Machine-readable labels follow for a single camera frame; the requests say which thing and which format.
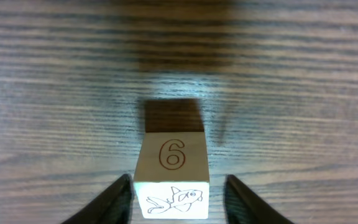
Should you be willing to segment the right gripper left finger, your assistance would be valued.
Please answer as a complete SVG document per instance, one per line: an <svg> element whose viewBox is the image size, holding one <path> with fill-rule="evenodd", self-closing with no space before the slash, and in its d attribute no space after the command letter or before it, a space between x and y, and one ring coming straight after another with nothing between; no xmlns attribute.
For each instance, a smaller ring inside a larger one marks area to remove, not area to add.
<svg viewBox="0 0 358 224"><path fill-rule="evenodd" d="M62 224L128 224L133 199L131 176L123 174Z"/></svg>

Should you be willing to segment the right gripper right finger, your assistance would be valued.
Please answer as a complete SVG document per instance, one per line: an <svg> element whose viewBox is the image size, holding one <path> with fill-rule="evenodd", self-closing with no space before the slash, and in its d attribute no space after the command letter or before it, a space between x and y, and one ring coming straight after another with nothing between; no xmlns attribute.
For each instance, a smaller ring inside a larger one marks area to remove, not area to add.
<svg viewBox="0 0 358 224"><path fill-rule="evenodd" d="M235 175L227 175L224 208L228 224L293 224Z"/></svg>

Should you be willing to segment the green V block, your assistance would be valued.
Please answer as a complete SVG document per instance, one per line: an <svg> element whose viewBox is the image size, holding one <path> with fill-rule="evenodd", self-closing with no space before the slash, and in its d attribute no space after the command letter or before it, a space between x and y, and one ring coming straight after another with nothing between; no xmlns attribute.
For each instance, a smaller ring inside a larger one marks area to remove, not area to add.
<svg viewBox="0 0 358 224"><path fill-rule="evenodd" d="M144 218L207 219L210 180L205 133L146 133L133 183Z"/></svg>

